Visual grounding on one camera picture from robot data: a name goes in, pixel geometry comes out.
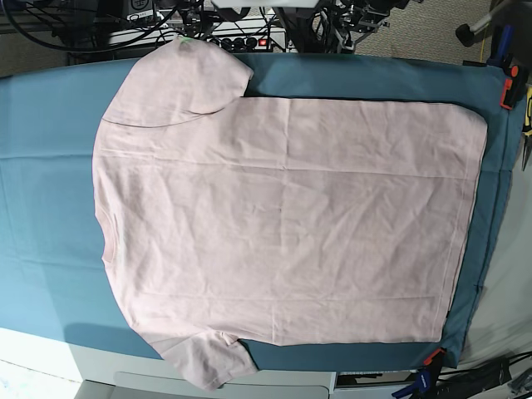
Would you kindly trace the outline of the pink T-shirt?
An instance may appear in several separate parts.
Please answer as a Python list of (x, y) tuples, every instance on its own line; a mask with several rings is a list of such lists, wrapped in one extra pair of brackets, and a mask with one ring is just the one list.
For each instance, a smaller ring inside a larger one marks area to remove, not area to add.
[(141, 58), (92, 159), (128, 325), (188, 382), (278, 346), (441, 339), (487, 125), (442, 103), (247, 97), (253, 73), (178, 38)]

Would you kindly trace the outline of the white power strip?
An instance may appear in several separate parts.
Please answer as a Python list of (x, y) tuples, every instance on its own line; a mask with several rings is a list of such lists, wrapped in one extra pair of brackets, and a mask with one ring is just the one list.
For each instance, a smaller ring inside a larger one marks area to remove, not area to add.
[(217, 22), (206, 32), (199, 32), (178, 24), (165, 24), (136, 43), (130, 49), (155, 49), (177, 37), (192, 37), (211, 42), (228, 52), (286, 52), (289, 47), (285, 30), (274, 18), (244, 19), (240, 22)]

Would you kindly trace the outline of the teal table cloth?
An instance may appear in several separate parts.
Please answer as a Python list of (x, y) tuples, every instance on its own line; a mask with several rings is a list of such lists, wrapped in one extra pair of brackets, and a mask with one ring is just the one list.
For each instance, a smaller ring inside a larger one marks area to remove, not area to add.
[[(500, 106), (504, 73), (366, 56), (252, 53), (252, 96), (450, 102), (485, 118), (488, 142), (447, 363), (531, 346), (531, 173), (520, 168), (525, 101)], [(93, 349), (156, 358), (111, 293), (96, 221), (91, 154), (133, 61), (1, 81), (1, 325)]]

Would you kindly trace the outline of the orange black clamp lower right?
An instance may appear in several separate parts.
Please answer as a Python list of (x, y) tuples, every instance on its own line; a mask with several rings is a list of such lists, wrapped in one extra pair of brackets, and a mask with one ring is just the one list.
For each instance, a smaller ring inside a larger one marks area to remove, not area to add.
[(439, 347), (436, 349), (433, 353), (431, 353), (424, 361), (423, 366), (428, 367), (433, 362), (439, 362), (440, 360), (444, 359), (446, 355), (446, 349), (443, 347)]

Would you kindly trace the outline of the orange black clamp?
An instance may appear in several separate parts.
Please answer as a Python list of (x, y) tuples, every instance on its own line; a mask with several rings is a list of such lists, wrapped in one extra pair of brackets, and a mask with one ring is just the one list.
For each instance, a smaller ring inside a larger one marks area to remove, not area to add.
[(518, 100), (526, 92), (529, 69), (524, 66), (513, 65), (505, 69), (505, 82), (500, 98), (500, 106), (511, 111)]
[(440, 360), (444, 359), (446, 355), (446, 349), (443, 347), (439, 347), (436, 349), (433, 353), (431, 353), (424, 361), (423, 366), (428, 367), (433, 362), (439, 362)]

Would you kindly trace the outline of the black caster wheel leg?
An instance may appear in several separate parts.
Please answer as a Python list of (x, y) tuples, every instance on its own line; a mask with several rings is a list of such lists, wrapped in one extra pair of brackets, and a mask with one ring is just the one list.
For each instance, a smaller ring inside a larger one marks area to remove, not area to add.
[(495, 17), (501, 13), (506, 7), (512, 3), (511, 0), (498, 1), (494, 7), (488, 11), (477, 22), (469, 25), (467, 23), (460, 25), (455, 30), (455, 35), (458, 41), (464, 47), (471, 47), (475, 43), (475, 36), (484, 31)]

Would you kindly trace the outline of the black pliers right edge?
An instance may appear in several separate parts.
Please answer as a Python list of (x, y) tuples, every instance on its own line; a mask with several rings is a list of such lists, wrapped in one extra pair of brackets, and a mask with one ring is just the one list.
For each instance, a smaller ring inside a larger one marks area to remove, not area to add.
[(531, 132), (527, 132), (524, 134), (524, 146), (523, 146), (523, 156), (522, 156), (522, 162), (521, 162), (521, 170), (525, 171), (532, 151), (532, 135)]

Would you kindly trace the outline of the orange black clamp upper right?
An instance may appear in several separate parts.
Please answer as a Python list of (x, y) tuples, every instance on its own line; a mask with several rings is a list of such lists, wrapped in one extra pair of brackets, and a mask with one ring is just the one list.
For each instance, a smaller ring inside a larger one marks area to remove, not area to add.
[(500, 98), (500, 106), (511, 111), (518, 100), (526, 92), (529, 69), (524, 66), (513, 65), (505, 69), (505, 82)]

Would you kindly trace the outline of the blue clamp top right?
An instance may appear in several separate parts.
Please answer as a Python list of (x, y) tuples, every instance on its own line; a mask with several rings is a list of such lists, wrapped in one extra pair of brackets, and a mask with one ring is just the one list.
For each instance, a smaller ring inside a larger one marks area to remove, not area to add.
[(493, 28), (490, 56), (486, 61), (488, 66), (504, 68), (509, 63), (508, 59), (511, 59), (509, 50), (514, 30), (514, 27), (510, 24)]

